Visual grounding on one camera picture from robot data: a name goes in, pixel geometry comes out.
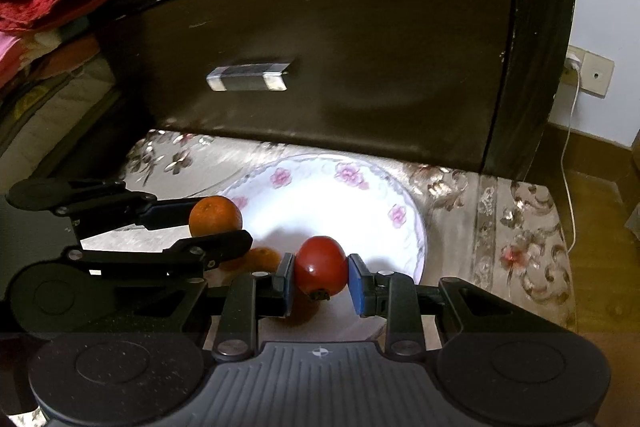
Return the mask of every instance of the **screw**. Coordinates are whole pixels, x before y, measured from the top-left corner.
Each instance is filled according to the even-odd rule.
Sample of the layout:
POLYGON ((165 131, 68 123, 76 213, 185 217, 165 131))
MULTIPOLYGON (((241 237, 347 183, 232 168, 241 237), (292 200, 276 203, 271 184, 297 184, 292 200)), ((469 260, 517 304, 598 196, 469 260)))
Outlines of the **screw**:
POLYGON ((82 252, 80 250, 69 250, 66 256, 72 261, 80 261, 82 259, 82 252))
POLYGON ((397 341, 391 344, 391 350, 401 357, 411 357, 420 353, 422 348, 415 341, 397 341))
POLYGON ((245 341, 240 339, 231 339, 228 341, 223 341, 218 344, 216 348, 221 355, 226 355, 228 357, 237 357, 238 355, 243 355, 249 349, 249 346, 246 345, 245 341))

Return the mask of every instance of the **wall socket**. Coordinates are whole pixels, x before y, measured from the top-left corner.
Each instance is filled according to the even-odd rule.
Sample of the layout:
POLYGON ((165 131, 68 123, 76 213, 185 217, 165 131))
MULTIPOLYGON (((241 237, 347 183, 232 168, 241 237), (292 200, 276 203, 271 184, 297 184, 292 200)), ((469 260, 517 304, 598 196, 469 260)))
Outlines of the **wall socket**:
MULTIPOLYGON (((600 57, 595 53, 585 51, 575 46, 569 46, 568 53, 580 58, 582 68, 580 69, 580 89, 589 91, 601 98, 607 94, 609 83, 613 76, 614 62, 605 57, 600 57)), ((578 74, 571 69, 564 68, 560 78, 565 84, 575 86, 578 83, 578 74)))

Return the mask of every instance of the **pile of clothes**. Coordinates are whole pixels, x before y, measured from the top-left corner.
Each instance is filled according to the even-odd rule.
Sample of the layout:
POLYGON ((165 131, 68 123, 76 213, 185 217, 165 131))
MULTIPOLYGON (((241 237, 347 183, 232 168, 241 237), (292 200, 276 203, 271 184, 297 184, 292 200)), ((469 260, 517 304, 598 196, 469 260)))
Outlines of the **pile of clothes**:
POLYGON ((49 175, 118 99, 87 18, 106 1, 0 0, 0 193, 49 175))

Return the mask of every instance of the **white plate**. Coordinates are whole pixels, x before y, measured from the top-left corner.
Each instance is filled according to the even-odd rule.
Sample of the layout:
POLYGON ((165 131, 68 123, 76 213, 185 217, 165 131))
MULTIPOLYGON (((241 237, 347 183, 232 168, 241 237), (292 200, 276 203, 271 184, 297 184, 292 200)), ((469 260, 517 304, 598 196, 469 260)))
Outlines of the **white plate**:
MULTIPOLYGON (((411 196, 383 169, 346 156, 292 156, 261 166, 221 192, 242 212, 254 247, 295 253, 313 235, 333 237, 372 272, 394 270, 418 283, 426 241, 411 196)), ((323 302, 309 322, 260 321, 260 341, 356 341, 375 337, 380 317, 359 318, 348 289, 323 302)))

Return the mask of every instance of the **power cord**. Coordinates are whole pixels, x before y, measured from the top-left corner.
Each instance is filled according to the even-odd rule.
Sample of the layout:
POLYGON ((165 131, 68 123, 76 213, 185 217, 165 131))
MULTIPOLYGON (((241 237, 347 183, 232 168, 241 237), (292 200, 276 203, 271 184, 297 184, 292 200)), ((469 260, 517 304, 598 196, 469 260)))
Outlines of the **power cord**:
POLYGON ((575 229, 575 214, 574 214, 574 204, 571 200, 571 192, 569 191, 569 184, 566 181, 566 173, 564 172, 564 153, 566 153, 566 148, 569 145, 569 137, 571 136, 571 124, 574 119, 574 110, 575 103, 578 101, 578 93, 580 92, 580 69, 582 68, 582 61, 575 54, 567 53, 566 58, 564 60, 565 68, 574 70, 578 75, 578 83, 575 86, 575 96, 574 103, 571 106, 571 113, 569 113, 569 125, 566 132, 566 140, 564 141, 564 147, 562 148, 562 154, 560 155, 560 170, 562 171, 562 180, 564 181, 564 189, 566 190, 566 198, 569 201, 569 211, 571 212, 571 227, 572 227, 572 241, 571 246, 567 249, 566 253, 569 253, 574 249, 575 246, 575 238, 576 238, 576 229, 575 229))

